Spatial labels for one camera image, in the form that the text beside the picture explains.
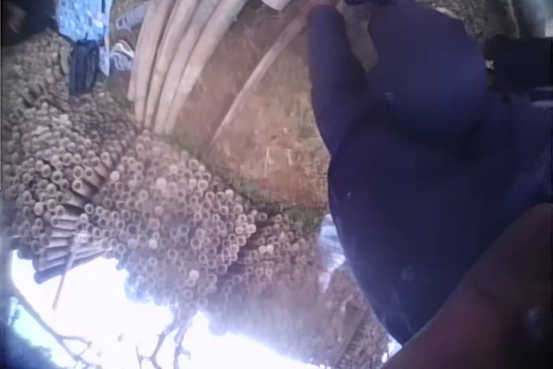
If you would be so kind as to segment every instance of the bright sky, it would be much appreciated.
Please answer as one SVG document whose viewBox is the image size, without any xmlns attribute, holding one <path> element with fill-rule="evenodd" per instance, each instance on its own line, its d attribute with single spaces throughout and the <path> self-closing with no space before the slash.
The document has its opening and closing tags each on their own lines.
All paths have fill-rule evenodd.
<svg viewBox="0 0 553 369">
<path fill-rule="evenodd" d="M 127 299 L 124 293 L 126 272 L 115 269 L 114 259 L 99 258 L 72 270 L 67 275 L 58 309 L 53 311 L 52 303 L 60 278 L 38 285 L 33 279 L 30 261 L 21 260 L 16 255 L 13 258 L 14 282 L 35 310 L 57 333 L 92 340 L 92 350 L 87 357 L 104 369 L 138 368 L 136 345 L 141 354 L 150 356 L 157 335 L 172 321 L 171 312 L 165 307 Z M 36 345 L 51 347 L 57 365 L 73 367 L 73 361 L 63 349 L 29 315 L 21 313 L 16 330 Z M 69 346 L 74 347 L 76 353 L 82 350 L 79 343 Z M 280 356 L 244 336 L 214 336 L 209 331 L 207 318 L 201 314 L 194 318 L 183 346 L 192 359 L 187 362 L 182 358 L 181 369 L 258 369 L 260 365 L 267 369 L 314 367 Z M 173 340 L 166 339 L 158 354 L 158 362 L 163 368 L 173 366 L 173 351 Z M 144 361 L 143 369 L 151 368 L 152 365 Z"/>
</svg>

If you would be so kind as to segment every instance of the skin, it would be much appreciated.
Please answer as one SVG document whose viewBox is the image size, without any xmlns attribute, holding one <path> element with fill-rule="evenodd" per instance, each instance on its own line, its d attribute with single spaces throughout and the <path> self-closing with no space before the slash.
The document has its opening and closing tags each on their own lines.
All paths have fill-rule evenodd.
<svg viewBox="0 0 553 369">
<path fill-rule="evenodd" d="M 510 226 L 428 326 L 382 369 L 512 365 L 526 311 L 552 310 L 552 224 L 552 205 L 540 205 Z"/>
</svg>

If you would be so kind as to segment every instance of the dirt ground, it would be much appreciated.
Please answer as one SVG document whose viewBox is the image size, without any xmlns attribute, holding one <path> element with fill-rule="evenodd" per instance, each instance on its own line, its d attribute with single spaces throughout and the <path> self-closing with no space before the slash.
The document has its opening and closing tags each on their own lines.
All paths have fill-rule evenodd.
<svg viewBox="0 0 553 369">
<path fill-rule="evenodd" d="M 116 0 L 117 13 L 138 0 Z M 515 35 L 508 0 L 421 0 L 453 12 L 483 42 Z M 282 13 L 251 0 L 204 70 L 175 128 L 175 140 L 202 155 L 242 192 L 282 206 L 325 209 L 328 154 L 309 103 L 305 34 L 296 38 L 259 83 L 208 154 L 204 149 L 232 98 L 305 0 Z M 348 19 L 354 51 L 366 60 L 362 22 Z M 119 81 L 125 89 L 127 77 Z"/>
</svg>

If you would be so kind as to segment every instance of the dark blue sleeve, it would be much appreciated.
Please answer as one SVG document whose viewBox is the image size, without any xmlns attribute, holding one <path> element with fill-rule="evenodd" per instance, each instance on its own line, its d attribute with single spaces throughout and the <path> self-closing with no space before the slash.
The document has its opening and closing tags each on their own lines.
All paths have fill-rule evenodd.
<svg viewBox="0 0 553 369">
<path fill-rule="evenodd" d="M 365 70 L 353 55 L 344 18 L 332 6 L 309 14 L 308 65 L 315 121 L 333 154 L 364 108 Z"/>
</svg>

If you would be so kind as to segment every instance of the black bag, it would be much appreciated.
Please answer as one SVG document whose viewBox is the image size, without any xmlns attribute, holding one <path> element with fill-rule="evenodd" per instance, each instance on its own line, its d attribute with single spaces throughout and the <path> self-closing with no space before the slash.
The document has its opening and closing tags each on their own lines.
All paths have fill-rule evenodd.
<svg viewBox="0 0 553 369">
<path fill-rule="evenodd" d="M 75 42 L 69 61 L 69 92 L 72 95 L 90 92 L 99 68 L 98 43 L 88 40 Z"/>
</svg>

